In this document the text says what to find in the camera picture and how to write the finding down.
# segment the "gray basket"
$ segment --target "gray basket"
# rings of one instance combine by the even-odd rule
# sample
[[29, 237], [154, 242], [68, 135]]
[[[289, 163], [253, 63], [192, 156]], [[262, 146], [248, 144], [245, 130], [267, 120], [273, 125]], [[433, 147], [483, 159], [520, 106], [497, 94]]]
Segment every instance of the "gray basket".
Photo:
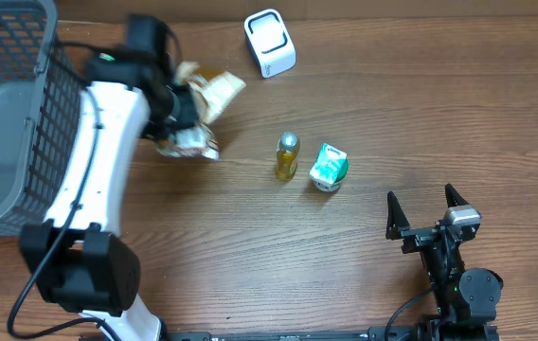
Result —
[[39, 223], [64, 177], [78, 130], [80, 86], [56, 60], [51, 0], [0, 0], [0, 235]]

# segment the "silver bottle cap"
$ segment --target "silver bottle cap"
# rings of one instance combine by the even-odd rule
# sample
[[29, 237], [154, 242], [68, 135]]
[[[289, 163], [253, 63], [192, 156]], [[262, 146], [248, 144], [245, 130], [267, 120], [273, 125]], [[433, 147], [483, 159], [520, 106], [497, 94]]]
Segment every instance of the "silver bottle cap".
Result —
[[298, 145], [298, 136], [293, 132], [286, 132], [279, 139], [278, 148], [280, 150], [292, 152], [296, 149], [296, 145]]

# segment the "wooden table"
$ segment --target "wooden table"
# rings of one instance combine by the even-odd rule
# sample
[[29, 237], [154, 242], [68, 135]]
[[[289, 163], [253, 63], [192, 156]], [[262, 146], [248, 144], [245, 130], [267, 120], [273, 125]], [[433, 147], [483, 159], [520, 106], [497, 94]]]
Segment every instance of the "wooden table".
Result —
[[[385, 239], [394, 190], [414, 226], [446, 208], [451, 182], [483, 215], [461, 247], [468, 268], [505, 280], [495, 322], [504, 340], [538, 339], [538, 17], [288, 23], [293, 70], [262, 80], [242, 23], [173, 25], [186, 60], [247, 83], [212, 126], [220, 162], [136, 150], [123, 240], [140, 257], [140, 294], [170, 330], [277, 332], [384, 325], [427, 287], [418, 254]], [[62, 24], [64, 40], [121, 41], [124, 27]], [[84, 53], [72, 51], [81, 65]], [[298, 173], [274, 179], [279, 135], [302, 141]], [[307, 172], [322, 143], [350, 156], [337, 193]], [[0, 238], [0, 340], [29, 273]], [[426, 299], [403, 314], [433, 313]], [[36, 291], [18, 330], [73, 315]], [[74, 340], [74, 328], [48, 340]]]

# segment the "plastic basket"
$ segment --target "plastic basket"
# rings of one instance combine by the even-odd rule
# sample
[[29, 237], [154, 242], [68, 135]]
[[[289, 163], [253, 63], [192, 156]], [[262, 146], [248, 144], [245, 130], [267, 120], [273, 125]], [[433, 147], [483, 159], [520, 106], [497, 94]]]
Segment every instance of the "plastic basket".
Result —
[[80, 86], [48, 58], [71, 67], [56, 25], [50, 0], [0, 0], [0, 235], [42, 221], [78, 130]]

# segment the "bottle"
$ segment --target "bottle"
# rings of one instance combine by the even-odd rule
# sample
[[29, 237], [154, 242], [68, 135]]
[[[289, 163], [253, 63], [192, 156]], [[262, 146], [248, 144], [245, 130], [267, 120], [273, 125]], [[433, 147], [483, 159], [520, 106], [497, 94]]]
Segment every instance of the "bottle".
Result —
[[300, 141], [293, 132], [284, 133], [278, 142], [278, 162], [276, 164], [276, 177], [281, 181], [290, 181], [295, 177], [296, 156], [300, 150]]

